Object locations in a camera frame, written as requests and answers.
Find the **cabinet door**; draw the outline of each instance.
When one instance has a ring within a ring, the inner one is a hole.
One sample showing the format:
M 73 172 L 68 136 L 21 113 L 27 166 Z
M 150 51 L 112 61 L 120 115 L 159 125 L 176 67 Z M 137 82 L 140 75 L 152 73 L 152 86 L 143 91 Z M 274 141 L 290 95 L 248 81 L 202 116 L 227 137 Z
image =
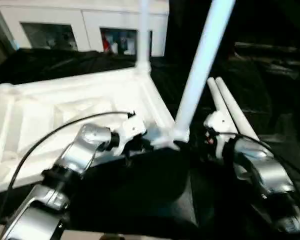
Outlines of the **cabinet door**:
M 84 11 L 84 22 L 91 49 L 133 55 L 137 51 L 139 14 L 132 12 Z M 168 15 L 150 14 L 150 51 L 152 56 L 165 52 Z
M 21 48 L 90 50 L 80 10 L 0 6 Z

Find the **white tube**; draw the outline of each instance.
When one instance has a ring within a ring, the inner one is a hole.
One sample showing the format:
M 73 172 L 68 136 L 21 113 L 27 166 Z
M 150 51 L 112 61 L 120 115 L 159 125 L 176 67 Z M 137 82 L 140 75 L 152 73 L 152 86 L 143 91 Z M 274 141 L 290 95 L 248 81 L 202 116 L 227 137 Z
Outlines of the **white tube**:
M 235 1 L 213 0 L 211 3 L 176 115 L 177 132 L 186 133 L 189 130 Z
M 256 135 L 255 131 L 251 127 L 250 123 L 248 122 L 246 116 L 241 111 L 241 108 L 237 104 L 235 98 L 232 96 L 231 92 L 227 88 L 225 82 L 221 77 L 217 77 L 216 85 L 219 88 L 219 91 L 225 101 L 225 104 L 227 105 L 229 112 L 231 116 L 233 117 L 233 120 L 241 134 L 247 135 L 251 138 L 254 138 L 256 140 L 259 140 L 258 136 Z
M 211 92 L 211 95 L 212 95 L 212 98 L 213 98 L 215 108 L 218 111 L 222 112 L 223 116 L 225 117 L 225 119 L 230 124 L 229 132 L 237 133 L 238 131 L 237 131 L 236 125 L 235 125 L 234 121 L 231 118 L 231 115 L 230 115 L 230 113 L 227 109 L 225 101 L 222 98 L 222 95 L 221 95 L 221 93 L 218 89 L 218 86 L 217 86 L 214 78 L 209 77 L 208 80 L 207 80 L 207 83 L 208 83 L 208 86 L 209 86 L 209 89 L 210 89 L 210 92 Z
M 148 8 L 149 0 L 139 0 L 139 29 L 137 33 L 137 61 L 136 66 L 139 70 L 150 70 L 149 63 L 149 44 L 150 35 L 148 28 Z

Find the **black cable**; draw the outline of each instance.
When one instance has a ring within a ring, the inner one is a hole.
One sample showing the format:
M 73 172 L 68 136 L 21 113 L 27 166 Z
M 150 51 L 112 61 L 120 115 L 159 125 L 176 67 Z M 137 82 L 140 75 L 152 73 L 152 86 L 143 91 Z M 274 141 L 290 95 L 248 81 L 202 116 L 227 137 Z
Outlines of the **black cable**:
M 240 138 L 249 139 L 252 142 L 257 143 L 257 144 L 261 145 L 262 147 L 264 147 L 265 149 L 267 149 L 270 153 L 273 154 L 274 158 L 276 160 L 278 160 L 278 162 L 280 162 L 283 165 L 284 164 L 288 165 L 291 169 L 293 169 L 294 171 L 296 171 L 300 175 L 300 169 L 297 166 L 295 166 L 291 162 L 284 159 L 284 157 L 276 154 L 266 143 L 264 143 L 260 140 L 257 140 L 257 139 L 254 139 L 253 137 L 250 137 L 250 136 L 247 136 L 247 135 L 244 135 L 244 134 L 241 134 L 241 133 L 236 133 L 236 132 L 216 132 L 215 134 L 216 135 L 233 135 L 233 136 L 238 136 Z
M 7 201 L 8 201 L 8 198 L 9 198 L 9 194 L 10 192 L 13 190 L 13 185 L 16 181 L 16 178 L 17 178 L 17 175 L 21 169 L 21 167 L 23 166 L 23 164 L 25 163 L 25 161 L 27 160 L 27 158 L 30 156 L 30 154 L 42 143 L 44 142 L 46 139 L 48 139 L 49 137 L 51 137 L 53 134 L 57 133 L 58 131 L 60 131 L 61 129 L 64 129 L 70 125 L 73 125 L 73 124 L 76 124 L 78 122 L 81 122 L 83 120 L 87 120 L 87 119 L 91 119 L 91 118 L 95 118 L 95 117 L 100 117 L 100 116 L 104 116 L 104 115 L 111 115 L 111 114 L 125 114 L 125 115 L 128 115 L 131 116 L 133 115 L 133 113 L 130 113 L 130 112 L 126 112 L 126 111 L 109 111 L 109 112 L 103 112 L 103 113 L 97 113 L 97 114 L 93 114 L 93 115 L 90 115 L 90 116 L 86 116 L 86 117 L 83 117 L 83 118 L 80 118 L 80 119 L 77 119 L 77 120 L 74 120 L 74 121 L 70 121 L 58 128 L 56 128 L 55 130 L 51 131 L 50 133 L 48 133 L 47 135 L 45 135 L 44 137 L 42 137 L 39 141 L 37 141 L 27 152 L 26 154 L 21 158 L 18 166 L 16 167 L 14 173 L 13 173 L 13 176 L 10 180 L 10 183 L 9 183 L 9 186 L 5 192 L 5 195 L 3 197 L 3 201 L 2 201 L 2 204 L 0 206 L 0 223 L 1 223 L 1 220 L 2 220 L 2 215 L 4 213 L 4 209 L 5 209 L 5 206 L 7 204 Z

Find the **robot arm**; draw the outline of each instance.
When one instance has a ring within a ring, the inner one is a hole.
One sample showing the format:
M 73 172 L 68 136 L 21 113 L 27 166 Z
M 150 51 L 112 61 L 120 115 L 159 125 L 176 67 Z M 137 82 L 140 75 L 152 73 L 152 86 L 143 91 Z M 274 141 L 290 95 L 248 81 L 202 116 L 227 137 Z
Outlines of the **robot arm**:
M 42 183 L 33 187 L 9 220 L 1 239 L 60 239 L 65 210 L 96 152 L 114 149 L 119 156 L 126 143 L 145 132 L 145 125 L 137 116 L 128 118 L 115 132 L 91 123 L 83 125 L 53 167 L 42 172 Z
M 233 163 L 236 177 L 249 183 L 255 196 L 253 208 L 280 232 L 300 233 L 300 194 L 278 159 L 257 142 L 218 134 L 229 129 L 219 111 L 208 116 L 204 125 L 205 142 L 214 159 Z

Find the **white plastic part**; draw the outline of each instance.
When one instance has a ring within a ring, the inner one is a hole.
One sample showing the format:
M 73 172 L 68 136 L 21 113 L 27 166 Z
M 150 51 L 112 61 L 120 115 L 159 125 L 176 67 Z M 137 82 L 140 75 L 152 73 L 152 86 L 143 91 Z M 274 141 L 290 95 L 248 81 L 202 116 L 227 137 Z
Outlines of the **white plastic part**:
M 127 142 L 139 134 L 143 135 L 147 129 L 144 121 L 136 115 L 124 121 L 115 131 L 119 135 L 119 146 L 114 150 L 113 155 L 119 156 L 123 152 Z
M 139 14 L 139 29 L 137 34 L 137 61 L 136 67 L 140 73 L 150 72 L 149 62 L 149 0 L 140 0 L 140 14 Z
M 205 119 L 204 121 L 204 126 L 208 128 L 212 128 L 215 131 L 219 133 L 224 133 L 224 132 L 230 132 L 231 128 L 231 123 L 227 121 L 227 118 L 225 115 L 217 110 L 214 111 L 213 113 L 209 114 L 209 116 Z M 215 156 L 217 159 L 222 159 L 222 152 L 225 146 L 225 143 L 228 142 L 230 139 L 230 136 L 228 135 L 218 135 L 216 136 L 216 149 L 215 149 Z
M 229 112 L 238 128 L 238 131 L 241 134 L 247 135 L 251 138 L 254 138 L 256 140 L 259 140 L 257 134 L 251 127 L 250 123 L 248 122 L 246 116 L 241 111 L 241 108 L 237 104 L 235 98 L 232 96 L 231 92 L 227 88 L 225 82 L 221 77 L 217 77 L 215 79 L 215 82 L 219 88 L 219 91 L 225 101 L 225 104 L 227 105 Z
M 231 118 L 229 110 L 227 109 L 225 101 L 224 101 L 224 99 L 218 89 L 218 86 L 215 82 L 215 79 L 213 77 L 209 77 L 207 80 L 207 83 L 208 83 L 216 110 L 220 111 L 223 114 L 223 118 L 229 124 L 229 128 L 227 129 L 227 132 L 237 133 L 238 131 L 237 131 L 236 125 L 235 125 L 233 119 Z
M 176 115 L 176 136 L 186 136 L 236 0 L 213 0 Z
M 146 127 L 155 126 L 160 132 L 175 125 L 151 77 L 137 74 L 134 67 L 19 85 L 1 84 L 0 192 L 7 188 L 21 157 L 41 137 L 69 121 L 112 111 L 135 112 Z M 41 172 L 52 166 L 83 124 L 91 122 L 114 130 L 125 120 L 125 114 L 113 114 L 66 127 L 33 152 L 14 186 L 41 180 Z

